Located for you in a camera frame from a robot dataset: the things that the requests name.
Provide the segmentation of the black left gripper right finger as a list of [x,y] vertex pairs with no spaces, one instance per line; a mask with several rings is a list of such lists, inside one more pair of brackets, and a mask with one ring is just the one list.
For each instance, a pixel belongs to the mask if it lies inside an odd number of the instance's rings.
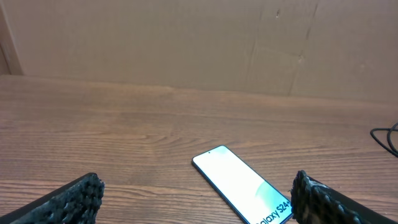
[[397,224],[311,178],[304,170],[297,172],[290,193],[293,219],[299,224]]

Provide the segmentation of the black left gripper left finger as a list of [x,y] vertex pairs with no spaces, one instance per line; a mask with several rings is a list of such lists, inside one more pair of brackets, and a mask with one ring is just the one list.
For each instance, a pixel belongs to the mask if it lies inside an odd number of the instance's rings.
[[1,217],[13,224],[93,224],[102,204],[105,183],[90,172]]

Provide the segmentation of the Samsung Galaxy smartphone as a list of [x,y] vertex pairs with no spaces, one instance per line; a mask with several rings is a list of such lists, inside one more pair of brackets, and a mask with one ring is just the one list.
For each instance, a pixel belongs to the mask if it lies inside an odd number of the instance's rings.
[[290,200],[226,146],[193,157],[192,164],[244,223],[281,224],[292,217]]

